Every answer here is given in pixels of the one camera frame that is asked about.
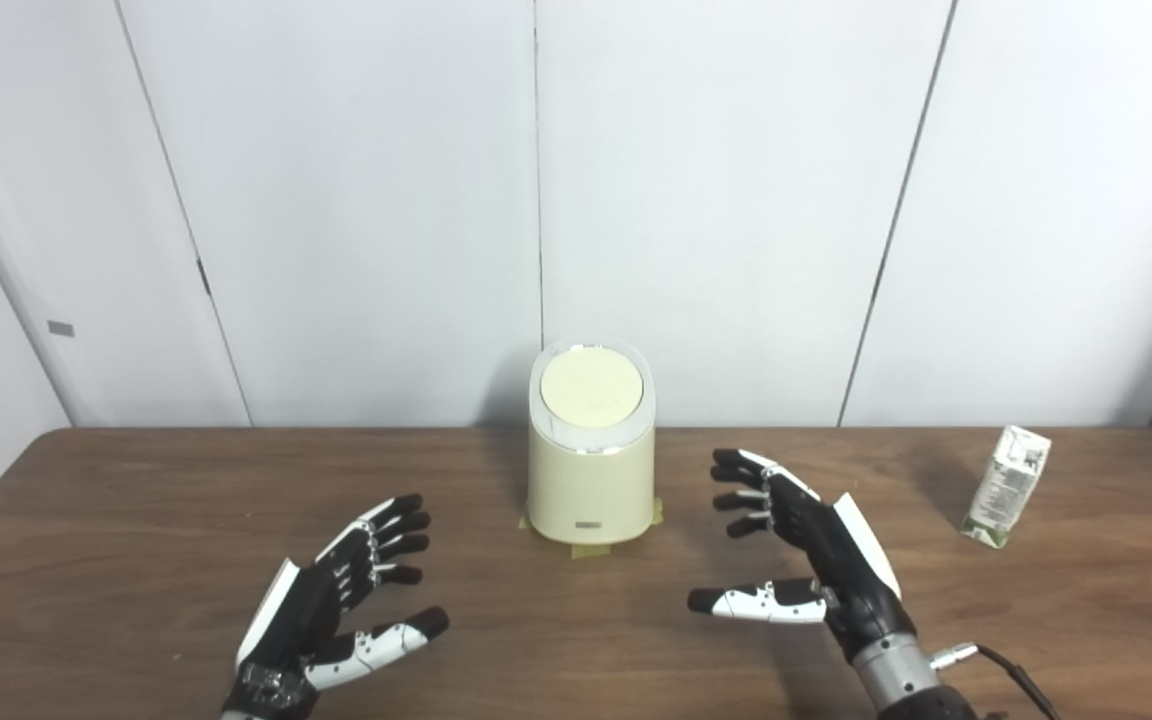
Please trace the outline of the white and black left hand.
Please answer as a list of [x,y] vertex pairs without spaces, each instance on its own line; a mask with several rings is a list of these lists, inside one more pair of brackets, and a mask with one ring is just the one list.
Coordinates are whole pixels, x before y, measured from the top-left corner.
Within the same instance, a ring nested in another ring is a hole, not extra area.
[[223,719],[306,719],[324,691],[357,682],[447,632],[431,606],[365,632],[339,632],[342,619],[385,585],[416,585],[420,569],[396,558],[429,548],[431,518],[420,493],[362,511],[311,564],[285,559],[236,652]]

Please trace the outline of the white and black right hand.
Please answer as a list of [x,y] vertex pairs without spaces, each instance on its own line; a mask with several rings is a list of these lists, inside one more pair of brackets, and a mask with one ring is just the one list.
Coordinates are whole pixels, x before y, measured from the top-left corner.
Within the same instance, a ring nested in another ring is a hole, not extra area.
[[710,477],[738,483],[714,497],[714,509],[745,510],[732,521],[732,539],[770,532],[805,553],[812,577],[696,588],[689,611],[772,624],[828,626],[847,661],[888,635],[915,635],[914,617],[873,530],[850,495],[832,503],[768,457],[744,448],[717,448]]

